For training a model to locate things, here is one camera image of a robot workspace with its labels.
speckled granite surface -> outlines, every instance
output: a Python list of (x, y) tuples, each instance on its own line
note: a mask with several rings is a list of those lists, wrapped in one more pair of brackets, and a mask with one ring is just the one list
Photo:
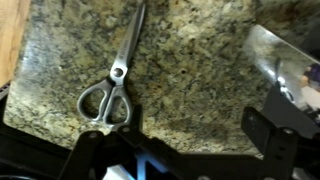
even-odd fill
[[(99, 129), (76, 101), (109, 73), (133, 0), (33, 0), (5, 123), (72, 148)], [(148, 1), (127, 76), (143, 132), (181, 152), (257, 153), (240, 129), (245, 106), (261, 109), (269, 84), (242, 53), (255, 1)]]

